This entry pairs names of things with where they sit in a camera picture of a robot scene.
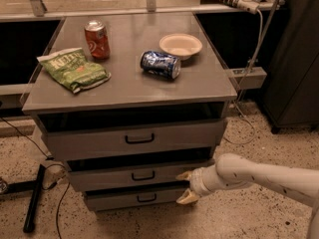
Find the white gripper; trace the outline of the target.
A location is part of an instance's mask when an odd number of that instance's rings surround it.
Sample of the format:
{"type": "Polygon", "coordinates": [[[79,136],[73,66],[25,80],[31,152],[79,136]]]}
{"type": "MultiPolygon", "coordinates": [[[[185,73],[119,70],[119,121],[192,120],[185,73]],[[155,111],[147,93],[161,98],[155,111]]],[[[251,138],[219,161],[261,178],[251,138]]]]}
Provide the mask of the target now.
{"type": "Polygon", "coordinates": [[[202,196],[213,193],[215,191],[215,177],[214,167],[201,167],[179,174],[175,179],[190,181],[190,189],[188,188],[176,202],[187,205],[196,202],[202,196]]]}

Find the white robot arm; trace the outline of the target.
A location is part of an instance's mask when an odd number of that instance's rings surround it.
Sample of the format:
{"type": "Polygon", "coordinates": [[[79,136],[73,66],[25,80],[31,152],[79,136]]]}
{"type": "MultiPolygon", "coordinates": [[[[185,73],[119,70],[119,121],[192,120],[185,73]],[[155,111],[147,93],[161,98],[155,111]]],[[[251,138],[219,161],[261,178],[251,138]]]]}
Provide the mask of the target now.
{"type": "Polygon", "coordinates": [[[319,239],[319,171],[250,161],[222,154],[213,165],[186,171],[176,177],[189,188],[176,201],[189,204],[216,190],[243,188],[255,183],[312,208],[307,239],[319,239]]]}

